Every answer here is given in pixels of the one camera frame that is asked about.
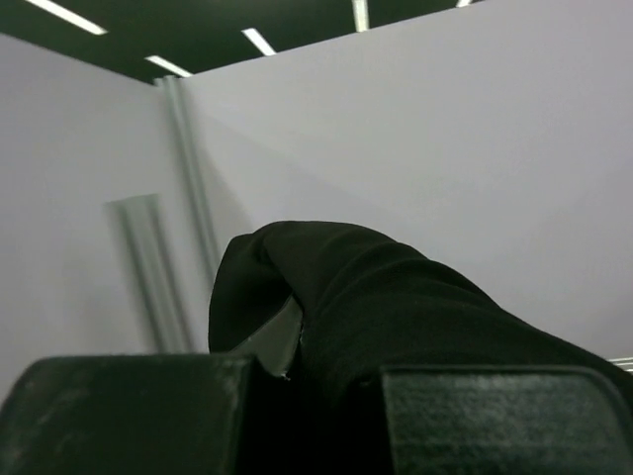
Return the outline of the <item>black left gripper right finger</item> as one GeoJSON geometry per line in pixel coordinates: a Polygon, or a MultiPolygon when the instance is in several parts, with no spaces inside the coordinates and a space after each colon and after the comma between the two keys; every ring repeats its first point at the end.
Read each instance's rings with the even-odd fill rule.
{"type": "Polygon", "coordinates": [[[401,367],[381,386],[396,474],[632,471],[632,418],[595,372],[401,367]]]}

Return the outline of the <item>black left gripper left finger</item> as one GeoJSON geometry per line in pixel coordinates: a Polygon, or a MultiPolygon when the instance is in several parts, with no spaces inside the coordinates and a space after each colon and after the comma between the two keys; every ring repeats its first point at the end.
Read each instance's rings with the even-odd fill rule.
{"type": "Polygon", "coordinates": [[[1,409],[5,474],[287,474],[284,383],[226,355],[42,359],[1,409]]]}

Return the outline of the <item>aluminium hanging rail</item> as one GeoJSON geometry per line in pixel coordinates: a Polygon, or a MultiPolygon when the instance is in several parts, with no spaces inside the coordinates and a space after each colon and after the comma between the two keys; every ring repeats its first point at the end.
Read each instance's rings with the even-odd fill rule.
{"type": "Polygon", "coordinates": [[[157,353],[193,352],[195,343],[165,234],[159,196],[111,201],[105,204],[105,212],[150,348],[157,353]]]}

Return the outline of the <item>black trousers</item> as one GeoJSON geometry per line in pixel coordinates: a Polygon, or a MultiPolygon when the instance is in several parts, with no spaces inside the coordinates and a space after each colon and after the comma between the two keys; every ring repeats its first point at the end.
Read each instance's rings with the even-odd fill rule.
{"type": "Polygon", "coordinates": [[[381,374],[401,367],[581,368],[632,418],[632,378],[500,307],[456,270],[361,226],[278,222],[235,237],[209,348],[276,359],[295,474],[396,474],[381,374]]]}

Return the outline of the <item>aluminium frame post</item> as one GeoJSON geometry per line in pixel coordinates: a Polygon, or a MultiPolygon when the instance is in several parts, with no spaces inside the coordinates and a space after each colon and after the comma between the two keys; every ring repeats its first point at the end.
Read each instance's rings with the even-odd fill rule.
{"type": "Polygon", "coordinates": [[[154,81],[164,97],[166,112],[178,153],[186,197],[207,285],[212,288],[220,263],[220,251],[214,234],[213,220],[204,176],[204,160],[199,154],[182,80],[167,75],[154,81]]]}

